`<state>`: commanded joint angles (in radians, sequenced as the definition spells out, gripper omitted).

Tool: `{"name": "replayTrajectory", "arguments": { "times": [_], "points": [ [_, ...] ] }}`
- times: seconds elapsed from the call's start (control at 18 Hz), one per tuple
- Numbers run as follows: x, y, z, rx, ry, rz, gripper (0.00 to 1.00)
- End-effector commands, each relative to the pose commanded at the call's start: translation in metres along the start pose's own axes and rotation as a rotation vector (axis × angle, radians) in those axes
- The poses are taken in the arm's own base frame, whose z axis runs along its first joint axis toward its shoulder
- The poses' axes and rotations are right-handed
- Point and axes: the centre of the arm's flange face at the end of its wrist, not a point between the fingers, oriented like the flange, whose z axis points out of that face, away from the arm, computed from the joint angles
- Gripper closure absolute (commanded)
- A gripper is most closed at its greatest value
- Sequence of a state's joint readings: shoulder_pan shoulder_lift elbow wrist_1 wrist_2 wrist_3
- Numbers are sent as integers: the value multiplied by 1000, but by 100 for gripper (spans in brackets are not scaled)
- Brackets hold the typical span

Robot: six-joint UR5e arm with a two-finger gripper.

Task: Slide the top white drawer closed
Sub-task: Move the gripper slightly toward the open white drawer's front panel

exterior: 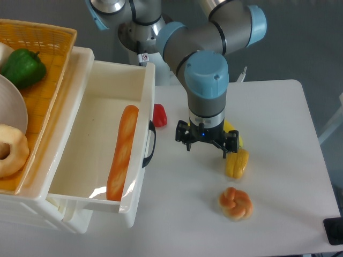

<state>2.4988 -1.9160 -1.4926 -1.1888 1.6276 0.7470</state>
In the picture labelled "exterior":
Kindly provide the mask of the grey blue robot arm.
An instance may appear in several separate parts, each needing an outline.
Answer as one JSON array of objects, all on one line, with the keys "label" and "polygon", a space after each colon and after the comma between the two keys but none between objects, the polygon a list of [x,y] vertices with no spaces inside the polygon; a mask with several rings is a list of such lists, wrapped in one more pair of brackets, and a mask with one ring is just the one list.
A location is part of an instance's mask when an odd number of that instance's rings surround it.
[{"label": "grey blue robot arm", "polygon": [[99,30],[117,25],[131,64],[153,63],[171,70],[188,97],[189,120],[179,121],[175,139],[187,147],[210,143],[224,154],[237,153],[239,133],[225,132],[227,54],[251,46],[266,34],[261,8],[240,1],[201,1],[207,23],[189,29],[162,13],[161,1],[87,1]]}]

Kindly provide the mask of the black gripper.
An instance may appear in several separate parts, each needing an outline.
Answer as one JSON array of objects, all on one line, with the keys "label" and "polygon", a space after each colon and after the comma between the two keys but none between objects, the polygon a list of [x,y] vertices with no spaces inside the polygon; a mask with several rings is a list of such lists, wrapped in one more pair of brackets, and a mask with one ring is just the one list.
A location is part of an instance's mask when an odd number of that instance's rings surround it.
[{"label": "black gripper", "polygon": [[175,140],[186,145],[187,151],[196,142],[209,143],[222,150],[222,158],[228,153],[237,153],[239,150],[238,130],[224,130],[224,122],[212,128],[205,128],[204,123],[195,125],[179,120],[175,132]]}]

